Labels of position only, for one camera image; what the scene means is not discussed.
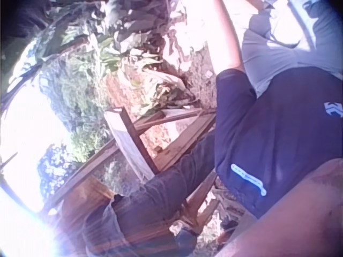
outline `person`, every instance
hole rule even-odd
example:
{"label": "person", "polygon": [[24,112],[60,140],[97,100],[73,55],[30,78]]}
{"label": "person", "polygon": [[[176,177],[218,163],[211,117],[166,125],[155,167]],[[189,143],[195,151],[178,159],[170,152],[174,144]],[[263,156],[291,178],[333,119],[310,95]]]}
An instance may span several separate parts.
{"label": "person", "polygon": [[[204,3],[217,74],[215,170],[261,218],[308,173],[342,158],[341,23],[325,1],[276,5],[277,22],[266,9],[242,20],[246,1]],[[258,28],[264,18],[276,27]],[[297,39],[280,35],[290,29]]]}
{"label": "person", "polygon": [[[217,74],[215,169],[260,219],[218,256],[336,253],[342,191],[312,191],[315,184],[305,187],[308,180],[301,181],[323,163],[342,158],[339,17],[326,1],[276,1],[269,10],[258,1],[206,4]],[[323,197],[318,204],[327,203],[314,208],[312,194]],[[310,210],[317,214],[308,215]]]}
{"label": "person", "polygon": [[82,234],[88,256],[188,256],[202,228],[183,228],[174,237],[169,220],[214,168],[214,131],[190,154],[156,175],[130,196],[91,212]]}

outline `wooden frame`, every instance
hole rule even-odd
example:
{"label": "wooden frame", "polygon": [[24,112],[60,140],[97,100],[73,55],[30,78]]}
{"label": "wooden frame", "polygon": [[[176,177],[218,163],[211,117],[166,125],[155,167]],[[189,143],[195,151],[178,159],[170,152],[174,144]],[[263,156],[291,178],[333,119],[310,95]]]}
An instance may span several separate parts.
{"label": "wooden frame", "polygon": [[107,111],[105,112],[105,119],[118,147],[138,178],[144,182],[158,174],[158,169],[139,138],[127,111],[124,108]]}
{"label": "wooden frame", "polygon": [[[150,117],[142,118],[132,123],[124,108],[116,108],[105,113],[105,118],[114,135],[114,140],[109,141],[103,148],[92,156],[55,195],[44,205],[42,214],[47,214],[70,192],[78,187],[97,170],[110,157],[121,151],[129,164],[142,180],[153,178],[159,172],[166,171],[174,165],[195,143],[213,126],[215,113],[200,114],[201,111],[191,111],[186,114],[175,115],[165,118],[162,112],[157,112]],[[174,140],[166,149],[162,150],[152,160],[139,136],[151,126],[172,122],[184,118],[197,117],[181,135]],[[198,209],[204,202],[217,175],[212,172],[206,180],[185,201],[181,216],[176,216],[184,221],[190,228],[205,225],[217,208],[219,201],[212,200],[202,214],[198,216]]]}
{"label": "wooden frame", "polygon": [[[134,122],[135,126],[139,126],[145,122],[151,122],[156,119],[164,118],[165,114],[158,111],[148,117],[142,117]],[[146,129],[140,129],[139,133],[143,134]],[[63,200],[70,192],[78,187],[82,182],[94,174],[98,168],[103,165],[107,160],[119,153],[120,149],[116,146],[115,140],[111,139],[104,145],[96,154],[94,154],[84,165],[82,165],[66,183],[52,195],[44,204],[43,209],[40,211],[41,215],[47,215],[49,211],[54,208],[61,200]]]}

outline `man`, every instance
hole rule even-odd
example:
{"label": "man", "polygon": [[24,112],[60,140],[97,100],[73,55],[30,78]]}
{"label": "man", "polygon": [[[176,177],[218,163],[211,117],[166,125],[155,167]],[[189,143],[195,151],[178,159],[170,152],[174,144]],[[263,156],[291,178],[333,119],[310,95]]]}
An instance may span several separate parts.
{"label": "man", "polygon": [[[239,8],[232,5],[238,2],[206,1],[218,74],[215,168],[260,218],[309,172],[342,157],[341,24],[325,1],[288,1],[278,10],[287,22],[277,24],[294,24],[299,38],[282,43],[274,39],[282,39],[278,27],[259,34],[264,10],[250,19],[253,29],[244,29],[243,9],[231,20],[227,9]],[[298,23],[291,19],[299,16]],[[295,29],[302,22],[306,35]]]}
{"label": "man", "polygon": [[88,256],[188,256],[198,234],[184,228],[175,238],[168,220],[213,170],[213,149],[214,131],[138,191],[92,212],[83,227]]}

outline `tree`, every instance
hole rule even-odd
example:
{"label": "tree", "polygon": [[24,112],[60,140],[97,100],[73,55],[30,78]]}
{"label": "tree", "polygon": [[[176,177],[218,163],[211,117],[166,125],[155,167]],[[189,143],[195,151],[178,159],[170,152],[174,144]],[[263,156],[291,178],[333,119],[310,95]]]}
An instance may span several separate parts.
{"label": "tree", "polygon": [[50,145],[38,162],[38,173],[41,178],[40,191],[44,201],[67,181],[82,165],[67,151],[66,145]]}

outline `wooden bench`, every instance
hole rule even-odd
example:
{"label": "wooden bench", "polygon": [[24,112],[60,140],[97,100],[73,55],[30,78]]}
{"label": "wooden bench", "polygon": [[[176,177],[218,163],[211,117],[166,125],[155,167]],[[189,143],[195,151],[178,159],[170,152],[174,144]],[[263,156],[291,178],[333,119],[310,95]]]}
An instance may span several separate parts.
{"label": "wooden bench", "polygon": [[[163,118],[160,121],[154,121],[151,124],[161,124],[173,120],[190,117],[189,115],[179,115],[178,118]],[[112,131],[112,134],[118,144],[119,149],[126,157],[132,169],[138,178],[144,183],[152,179],[160,172],[166,171],[173,166],[186,152],[188,152],[213,126],[215,122],[215,113],[198,116],[180,136],[174,140],[166,149],[160,152],[152,159],[147,152],[143,142],[139,137],[138,130],[140,126],[135,127],[124,108],[116,108],[105,113],[105,119]],[[206,199],[217,174],[212,172],[205,181],[196,189],[195,192],[184,202],[180,215],[175,219],[180,219],[190,228],[199,226],[198,210]],[[212,200],[208,206],[207,218],[202,215],[202,222],[208,221],[219,202]]]}
{"label": "wooden bench", "polygon": [[[141,181],[143,183],[148,181],[159,172],[164,172],[174,165],[213,126],[215,113],[205,115],[199,115],[199,113],[197,110],[165,117],[162,111],[158,111],[153,115],[142,117],[133,123],[124,108],[117,108],[106,112],[105,117],[114,135],[114,139],[110,140],[93,155],[46,201],[39,213],[39,217],[46,221],[50,220],[50,224],[54,226],[60,226],[63,230],[60,233],[61,235],[72,235],[74,230],[81,228],[86,214],[108,201],[115,194],[93,176],[105,161],[113,158],[116,153],[121,151]],[[167,148],[163,149],[152,159],[139,136],[151,126],[190,117],[196,117],[195,121]],[[211,173],[195,192],[188,197],[182,209],[169,222],[172,224],[175,220],[181,220],[190,228],[205,225],[212,217],[219,201],[211,200],[200,215],[198,215],[198,210],[216,177],[217,175],[214,172]],[[52,218],[48,216],[52,208],[59,208],[62,217]],[[70,237],[70,241],[77,248],[76,251],[83,254],[84,247],[79,237]]]}

